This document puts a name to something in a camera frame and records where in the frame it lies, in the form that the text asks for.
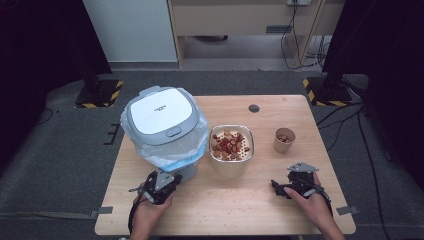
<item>yellow black hazard tape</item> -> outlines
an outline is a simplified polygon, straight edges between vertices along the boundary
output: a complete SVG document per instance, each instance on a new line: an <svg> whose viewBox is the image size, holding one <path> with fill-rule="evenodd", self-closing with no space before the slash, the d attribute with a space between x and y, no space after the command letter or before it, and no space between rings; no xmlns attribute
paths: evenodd
<svg viewBox="0 0 424 240"><path fill-rule="evenodd" d="M347 106L352 104L352 101L318 101L315 98L315 94L309 84L308 79L303 79L303 86L306 89L306 93L308 94L309 101L311 101L312 106Z"/></svg>
<svg viewBox="0 0 424 240"><path fill-rule="evenodd" d="M104 102L81 102L75 103L75 108L97 108L97 107L112 107L118 98L119 92L121 91L122 84L124 81L115 81L116 85L113 87L113 91L110 91L110 98L108 97L107 101Z"/></svg>

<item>human hand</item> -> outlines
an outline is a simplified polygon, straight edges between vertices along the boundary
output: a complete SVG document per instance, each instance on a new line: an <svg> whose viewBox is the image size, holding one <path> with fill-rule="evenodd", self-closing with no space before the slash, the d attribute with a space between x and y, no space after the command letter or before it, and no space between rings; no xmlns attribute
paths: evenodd
<svg viewBox="0 0 424 240"><path fill-rule="evenodd" d="M161 205L154 205L147 199L138 205L137 210L134 213L133 228L131 232L131 240L147 240L150 234L155 229L160 217L172 205L174 193L169 195L166 201Z"/></svg>
<svg viewBox="0 0 424 240"><path fill-rule="evenodd" d="M313 178L316 185L321 185L316 173L313 174ZM291 188L285 187L284 191L300 206L306 217L318 227L325 239L345 239L320 194L313 193L308 199L305 199Z"/></svg>

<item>white trash can lid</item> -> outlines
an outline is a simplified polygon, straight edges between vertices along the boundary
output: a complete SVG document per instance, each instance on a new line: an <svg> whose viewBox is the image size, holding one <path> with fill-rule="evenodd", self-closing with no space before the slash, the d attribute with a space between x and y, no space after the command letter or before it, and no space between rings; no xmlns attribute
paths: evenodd
<svg viewBox="0 0 424 240"><path fill-rule="evenodd" d="M128 122L136 137L149 145L172 142L189 133L199 121L197 108L184 92L151 87L130 101Z"/></svg>

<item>black curtain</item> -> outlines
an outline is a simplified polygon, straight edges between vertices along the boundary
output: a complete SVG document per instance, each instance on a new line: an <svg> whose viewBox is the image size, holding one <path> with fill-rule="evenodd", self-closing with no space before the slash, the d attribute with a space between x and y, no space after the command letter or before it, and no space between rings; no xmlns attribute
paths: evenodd
<svg viewBox="0 0 424 240"><path fill-rule="evenodd" d="M48 92L102 73L111 69L81 0L0 0L1 170Z"/></svg>
<svg viewBox="0 0 424 240"><path fill-rule="evenodd" d="M424 1L347 0L324 71L366 74L364 97L391 161L424 190Z"/></svg>

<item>clear plastic bag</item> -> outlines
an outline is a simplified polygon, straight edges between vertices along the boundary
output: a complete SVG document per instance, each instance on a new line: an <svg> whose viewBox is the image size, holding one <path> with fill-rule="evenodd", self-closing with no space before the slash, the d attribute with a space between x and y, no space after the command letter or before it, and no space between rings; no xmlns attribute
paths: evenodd
<svg viewBox="0 0 424 240"><path fill-rule="evenodd" d="M128 104L121 114L121 126L134 143L138 155L163 171L170 172L193 164L204 154L207 144L209 126L204 113L199 109L194 97L183 88L197 108L199 121L189 133L172 142L162 145L149 145L139 141L128 123Z"/></svg>

